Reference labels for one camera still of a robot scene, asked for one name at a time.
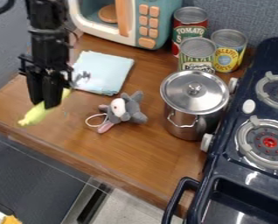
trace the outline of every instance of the stuffed toy animal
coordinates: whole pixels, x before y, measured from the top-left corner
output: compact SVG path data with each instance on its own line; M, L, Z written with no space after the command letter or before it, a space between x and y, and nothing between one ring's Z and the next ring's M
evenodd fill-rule
M137 91L133 95L129 96L126 93L121 94L121 98L114 99L110 105L100 105L99 110L107 115L105 122L98 126L98 133L105 133L110 130L114 125L122 122L131 123L146 123L148 117L141 112L140 102L143 98L143 92Z

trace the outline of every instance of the tin can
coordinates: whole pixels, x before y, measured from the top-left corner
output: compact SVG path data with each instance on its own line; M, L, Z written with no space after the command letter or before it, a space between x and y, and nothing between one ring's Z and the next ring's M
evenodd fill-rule
M178 58L179 46L184 39L204 37L207 14L198 7L183 7L174 12L172 53Z
M216 44L214 68L221 73L231 73L239 68L247 48L247 38L240 31L218 30L211 36Z
M192 67L213 67L215 44L208 38L187 38L180 45L178 70L183 71Z

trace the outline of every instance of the toy microwave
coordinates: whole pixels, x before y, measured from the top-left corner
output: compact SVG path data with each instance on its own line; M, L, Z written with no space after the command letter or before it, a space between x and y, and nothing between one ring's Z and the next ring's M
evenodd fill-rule
M129 46L160 48L183 0L69 0L78 29Z

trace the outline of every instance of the navy blue toy kitchen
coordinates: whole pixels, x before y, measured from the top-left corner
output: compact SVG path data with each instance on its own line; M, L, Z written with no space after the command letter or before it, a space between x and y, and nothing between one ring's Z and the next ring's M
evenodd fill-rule
M203 139L203 180L179 182L163 224L170 223L186 190L196 194L184 224L278 224L278 38L259 45L254 63L231 90L218 131Z

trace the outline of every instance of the silver pot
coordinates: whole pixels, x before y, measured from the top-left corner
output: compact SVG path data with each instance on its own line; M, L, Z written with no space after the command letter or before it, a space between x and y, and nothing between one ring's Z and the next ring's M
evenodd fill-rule
M161 96L166 102L165 128L175 137L198 141L216 129L229 91L214 74L185 70L163 81Z

